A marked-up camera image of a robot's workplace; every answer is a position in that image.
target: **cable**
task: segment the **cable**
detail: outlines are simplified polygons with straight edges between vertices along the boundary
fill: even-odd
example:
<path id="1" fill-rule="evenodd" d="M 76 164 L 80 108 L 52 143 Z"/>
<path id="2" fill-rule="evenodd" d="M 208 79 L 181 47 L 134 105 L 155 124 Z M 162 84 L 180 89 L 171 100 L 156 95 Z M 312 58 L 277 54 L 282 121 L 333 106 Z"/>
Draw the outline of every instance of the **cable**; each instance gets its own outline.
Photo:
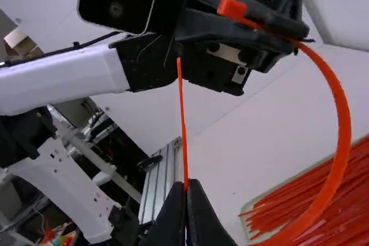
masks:
<path id="1" fill-rule="evenodd" d="M 99 43 L 100 41 L 106 40 L 106 39 L 108 39 L 110 37 L 113 37 L 113 36 L 116 36 L 120 33 L 121 32 L 119 32 L 119 31 L 113 31 L 113 32 L 110 32 L 109 34 L 106 34 L 104 36 L 101 36 L 101 37 L 98 37 L 96 39 L 90 40 L 86 43 L 82 43 L 82 44 L 75 43 L 74 46 L 72 46 L 72 47 L 67 47 L 67 48 L 63 48 L 63 49 L 56 50 L 56 51 L 53 51 L 53 52 L 45 53 L 45 54 L 37 56 L 37 57 L 30 57 L 30 58 L 25 58 L 25 59 L 20 59 L 20 60 L 13 60 L 9 63 L 4 63 L 4 64 L 0 65 L 0 68 L 21 65 L 23 63 L 32 62 L 34 60 L 38 60 L 38 59 L 41 59 L 41 58 L 46 58 L 46 57 L 49 57 L 49 56 L 54 56 L 54 55 L 58 55 L 58 54 L 67 53 L 67 52 L 70 52 L 70 51 L 82 49 L 82 48 L 85 48 L 85 47 L 89 47 L 89 46 L 91 46 L 95 43 Z"/>
<path id="2" fill-rule="evenodd" d="M 138 59 L 140 58 L 141 54 L 149 47 L 151 46 L 154 42 L 156 42 L 159 38 L 161 38 L 161 35 L 156 37 L 152 42 L 150 42 L 147 46 L 145 46 L 137 55 L 137 59 L 136 62 L 138 63 Z"/>
<path id="3" fill-rule="evenodd" d="M 37 205 L 38 205 L 38 204 L 39 204 L 39 203 L 36 203 L 36 204 L 33 206 L 33 210 L 41 216 L 41 230 L 42 230 L 43 232 L 45 232 L 45 216 L 44 216 L 41 212 L 39 212 L 39 211 L 36 209 L 36 207 L 37 207 Z"/>
<path id="4" fill-rule="evenodd" d="M 218 8 L 218 14 L 228 17 L 240 24 L 246 25 L 253 29 L 265 30 L 262 25 L 243 17 L 247 9 L 244 3 L 235 0 L 222 0 Z M 284 36 L 276 35 L 290 41 L 301 49 L 320 69 L 325 79 L 327 80 L 337 108 L 338 115 L 338 142 L 337 152 L 333 160 L 331 171 L 327 180 L 311 206 L 301 215 L 295 222 L 289 224 L 286 228 L 275 234 L 271 239 L 255 244 L 259 246 L 283 246 L 288 245 L 292 240 L 300 236 L 314 221 L 322 214 L 328 206 L 337 189 L 339 188 L 344 176 L 351 147 L 351 118 L 347 99 L 343 88 L 336 75 L 329 65 L 312 49 L 305 46 L 303 43 L 292 40 Z M 182 71 L 180 66 L 180 58 L 177 59 L 178 79 L 179 79 L 179 96 L 182 120 L 182 135 L 183 135 L 183 164 L 184 164 L 184 183 L 185 189 L 188 189 L 188 160 L 187 160 L 187 135 L 184 117 L 183 106 L 183 85 Z"/>

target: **metal plate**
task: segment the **metal plate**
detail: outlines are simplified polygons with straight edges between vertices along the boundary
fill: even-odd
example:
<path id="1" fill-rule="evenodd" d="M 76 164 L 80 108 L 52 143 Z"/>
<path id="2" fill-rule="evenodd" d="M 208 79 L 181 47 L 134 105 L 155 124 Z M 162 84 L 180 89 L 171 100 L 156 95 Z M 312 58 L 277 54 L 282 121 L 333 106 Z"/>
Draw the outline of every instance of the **metal plate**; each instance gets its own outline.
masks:
<path id="1" fill-rule="evenodd" d="M 140 224 L 154 221 L 164 204 L 167 195 L 176 180 L 176 155 L 182 139 L 177 138 L 153 156 L 162 155 L 163 159 L 149 169 L 146 175 L 144 193 L 141 198 L 138 220 Z"/>

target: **black clamp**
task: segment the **black clamp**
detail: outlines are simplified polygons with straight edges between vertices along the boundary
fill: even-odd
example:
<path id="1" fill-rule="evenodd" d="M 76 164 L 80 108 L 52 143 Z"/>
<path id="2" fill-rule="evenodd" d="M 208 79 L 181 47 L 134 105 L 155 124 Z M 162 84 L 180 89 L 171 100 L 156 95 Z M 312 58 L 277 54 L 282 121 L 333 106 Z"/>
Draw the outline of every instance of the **black clamp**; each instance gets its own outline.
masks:
<path id="1" fill-rule="evenodd" d="M 139 244 L 158 245 L 237 246 L 221 225 L 200 182 L 195 179 L 189 180 L 187 194 L 183 183 L 172 186 L 146 239 Z"/>

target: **black wire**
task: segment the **black wire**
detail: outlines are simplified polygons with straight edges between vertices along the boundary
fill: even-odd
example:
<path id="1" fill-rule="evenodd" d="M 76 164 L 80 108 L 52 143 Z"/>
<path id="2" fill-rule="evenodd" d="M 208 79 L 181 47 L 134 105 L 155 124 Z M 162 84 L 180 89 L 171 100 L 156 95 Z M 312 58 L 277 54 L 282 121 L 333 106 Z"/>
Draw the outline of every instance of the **black wire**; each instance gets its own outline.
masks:
<path id="1" fill-rule="evenodd" d="M 33 60 L 38 60 L 38 59 L 41 59 L 41 58 L 46 58 L 46 57 L 49 57 L 49 56 L 54 56 L 54 55 L 58 55 L 58 54 L 67 53 L 67 52 L 70 52 L 70 51 L 82 49 L 82 48 L 85 48 L 85 47 L 89 47 L 89 46 L 91 46 L 95 43 L 106 40 L 106 39 L 108 39 L 110 37 L 113 37 L 113 36 L 116 36 L 120 33 L 121 32 L 119 32 L 119 31 L 113 31 L 109 34 L 106 34 L 106 35 L 101 36 L 101 37 L 97 37 L 96 39 L 90 40 L 90 41 L 88 41 L 86 43 L 83 43 L 83 44 L 73 43 L 72 47 L 67 47 L 67 48 L 64 48 L 64 49 L 60 49 L 60 50 L 56 50 L 56 51 L 53 51 L 53 52 L 45 53 L 45 54 L 37 56 L 37 57 L 30 57 L 30 58 L 25 58 L 25 59 L 20 59 L 20 60 L 13 60 L 10 63 L 6 62 L 4 65 L 0 66 L 0 68 L 1 67 L 9 67 L 9 66 L 17 66 L 17 65 L 21 65 L 23 63 L 31 62 Z"/>

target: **pile of orange cable ties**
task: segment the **pile of orange cable ties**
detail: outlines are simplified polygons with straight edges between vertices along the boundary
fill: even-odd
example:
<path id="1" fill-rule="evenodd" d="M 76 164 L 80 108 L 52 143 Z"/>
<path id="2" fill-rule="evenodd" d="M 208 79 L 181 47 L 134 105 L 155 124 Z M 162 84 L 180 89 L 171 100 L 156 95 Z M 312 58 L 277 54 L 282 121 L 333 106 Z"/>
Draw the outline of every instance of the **pile of orange cable ties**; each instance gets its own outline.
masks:
<path id="1" fill-rule="evenodd" d="M 315 167 L 259 200 L 251 211 L 240 214 L 251 239 L 298 219 L 323 187 L 333 159 Z M 291 245 L 312 246 L 369 244 L 369 137 L 356 143 L 340 188 L 329 207 Z"/>
<path id="2" fill-rule="evenodd" d="M 262 29 L 267 31 L 262 25 L 259 25 L 253 21 L 244 18 L 247 6 L 244 3 L 235 0 L 222 0 L 218 7 L 218 14 L 224 17 L 228 17 L 231 20 L 242 24 L 248 28 Z M 288 40 L 295 44 L 300 50 L 302 50 L 311 60 L 318 66 L 323 76 L 327 80 L 334 101 L 336 103 L 337 115 L 338 115 L 338 143 L 336 156 L 332 162 L 332 168 L 319 191 L 314 201 L 309 205 L 308 209 L 301 214 L 301 216 L 286 225 L 283 230 L 276 233 L 272 238 L 267 239 L 261 243 L 255 244 L 259 246 L 284 246 L 290 245 L 294 239 L 298 238 L 303 232 L 308 229 L 323 213 L 325 208 L 334 197 L 334 194 L 338 190 L 342 178 L 347 167 L 349 160 L 349 152 L 351 146 L 351 119 L 348 108 L 348 103 L 345 97 L 345 93 L 339 80 L 334 72 L 328 66 L 328 64 L 312 49 L 304 45 L 303 43 L 289 39 L 278 34 L 274 34 L 282 39 Z M 179 94 L 180 94 L 180 108 L 181 108 L 181 120 L 182 120 L 182 136 L 183 136 L 183 161 L 184 161 L 184 186 L 187 191 L 188 188 L 188 162 L 187 162 L 187 135 L 185 125 L 185 115 L 183 106 L 183 88 L 182 88 L 182 69 L 181 59 L 177 60 L 178 67 L 178 79 L 179 79 Z"/>

